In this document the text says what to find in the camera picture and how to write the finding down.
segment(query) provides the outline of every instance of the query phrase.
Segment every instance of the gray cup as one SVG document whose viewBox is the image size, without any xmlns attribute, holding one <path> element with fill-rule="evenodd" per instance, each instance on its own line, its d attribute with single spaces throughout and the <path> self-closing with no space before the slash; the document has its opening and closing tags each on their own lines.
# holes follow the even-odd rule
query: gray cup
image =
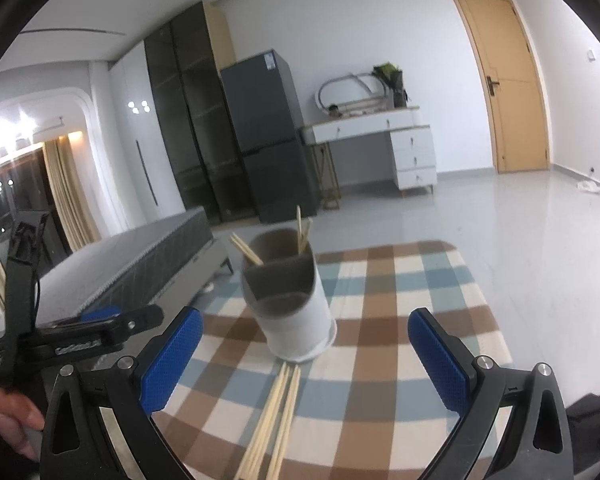
<svg viewBox="0 0 600 480">
<path fill-rule="evenodd" d="M 250 243 L 262 259 L 242 261 L 242 291 L 271 352 L 291 362 L 314 359 L 333 344 L 336 322 L 324 295 L 311 245 L 298 254 L 298 234 L 267 231 Z"/>
</svg>

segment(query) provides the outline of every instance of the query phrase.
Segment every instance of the wooden chopstick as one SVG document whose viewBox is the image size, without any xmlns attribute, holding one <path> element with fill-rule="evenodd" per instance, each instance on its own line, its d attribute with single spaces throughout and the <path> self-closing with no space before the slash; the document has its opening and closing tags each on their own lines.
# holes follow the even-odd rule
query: wooden chopstick
<svg viewBox="0 0 600 480">
<path fill-rule="evenodd" d="M 298 388 L 300 386 L 300 367 L 294 367 L 294 373 L 289 385 L 289 391 L 286 394 L 285 409 L 280 419 L 280 428 L 276 437 L 276 444 L 271 455 L 269 470 L 267 471 L 266 480 L 278 480 L 280 468 L 282 468 L 282 460 L 285 457 L 286 444 L 289 440 L 289 432 L 291 430 L 291 422 L 294 418 L 296 410 L 296 397 L 298 396 Z"/>
<path fill-rule="evenodd" d="M 276 417 L 280 410 L 280 404 L 285 395 L 286 383 L 290 375 L 290 367 L 286 366 L 283 372 L 282 386 L 276 392 L 276 397 L 268 413 L 265 414 L 265 419 L 262 424 L 259 438 L 253 447 L 253 453 L 248 459 L 246 467 L 246 480 L 257 480 L 260 473 L 260 467 L 262 466 L 262 460 L 264 459 L 264 453 L 267 450 L 269 440 L 271 440 L 271 434 L 276 425 Z"/>
<path fill-rule="evenodd" d="M 302 244 L 302 212 L 300 206 L 296 206 L 296 220 L 298 221 L 298 254 L 300 254 L 300 246 Z"/>
<path fill-rule="evenodd" d="M 244 256 L 246 256 L 252 263 L 258 266 L 263 264 L 263 261 L 260 259 L 260 257 L 254 253 L 247 243 L 236 233 L 231 233 L 229 240 L 231 240 L 232 244 L 234 244 L 238 250 L 240 250 L 242 254 L 244 254 Z"/>
<path fill-rule="evenodd" d="M 273 409 L 273 406 L 276 402 L 276 397 L 281 397 L 280 391 L 284 391 L 284 387 L 286 386 L 285 374 L 288 374 L 288 365 L 286 364 L 286 361 L 282 363 L 282 366 L 278 371 L 278 376 L 276 377 L 276 380 L 271 386 L 271 390 L 269 391 L 269 397 L 267 397 L 267 402 L 265 402 L 264 408 L 262 409 L 262 413 L 260 414 L 260 418 L 256 425 L 256 429 L 253 431 L 253 435 L 251 436 L 249 445 L 247 446 L 247 449 L 244 452 L 244 455 L 242 456 L 242 460 L 240 460 L 240 465 L 238 466 L 238 471 L 235 474 L 234 480 L 247 478 L 247 469 L 248 466 L 251 465 L 251 462 L 253 460 L 253 451 L 256 446 L 256 443 L 262 436 L 264 421 L 267 418 L 267 413 L 269 413 Z"/>
<path fill-rule="evenodd" d="M 311 230 L 311 225 L 314 223 L 313 218 L 309 218 L 306 221 L 306 228 L 304 229 L 304 234 L 302 234 L 302 242 L 300 243 L 300 254 L 304 253 L 306 249 L 306 245 L 309 243 L 309 231 Z"/>
</svg>

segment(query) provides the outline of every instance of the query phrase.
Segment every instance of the refrigerator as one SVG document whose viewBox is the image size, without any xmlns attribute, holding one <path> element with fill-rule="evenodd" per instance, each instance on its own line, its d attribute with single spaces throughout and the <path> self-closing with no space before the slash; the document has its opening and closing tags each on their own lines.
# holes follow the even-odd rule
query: refrigerator
<svg viewBox="0 0 600 480">
<path fill-rule="evenodd" d="M 314 216 L 320 191 L 289 65 L 269 50 L 220 75 L 260 221 L 295 219 L 297 205 Z"/>
</svg>

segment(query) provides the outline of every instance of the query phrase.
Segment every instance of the plaid tablecloth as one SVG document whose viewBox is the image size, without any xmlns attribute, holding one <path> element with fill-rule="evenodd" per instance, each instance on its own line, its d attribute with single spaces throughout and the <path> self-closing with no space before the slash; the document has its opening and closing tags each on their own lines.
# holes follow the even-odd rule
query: plaid tablecloth
<svg viewBox="0 0 600 480">
<path fill-rule="evenodd" d="M 445 242 L 321 254 L 318 268 L 338 337 L 302 366 L 280 478 L 414 480 L 457 415 L 442 405 L 409 344 L 407 316 L 427 306 L 474 354 L 507 365 L 502 334 L 462 257 Z M 246 308 L 239 276 L 216 294 L 203 310 L 200 345 L 167 406 L 154 414 L 199 480 L 234 477 L 281 365 Z M 499 414 L 476 478 L 505 423 Z M 268 463 L 267 455 L 263 475 Z"/>
</svg>

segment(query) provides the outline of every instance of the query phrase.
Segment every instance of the wooden door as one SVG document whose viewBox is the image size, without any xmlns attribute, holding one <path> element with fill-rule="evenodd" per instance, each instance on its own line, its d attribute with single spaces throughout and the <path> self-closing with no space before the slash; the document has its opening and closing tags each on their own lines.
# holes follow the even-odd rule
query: wooden door
<svg viewBox="0 0 600 480">
<path fill-rule="evenodd" d="M 545 170 L 548 139 L 538 70 L 512 0 L 455 0 L 472 40 L 498 172 Z"/>
</svg>

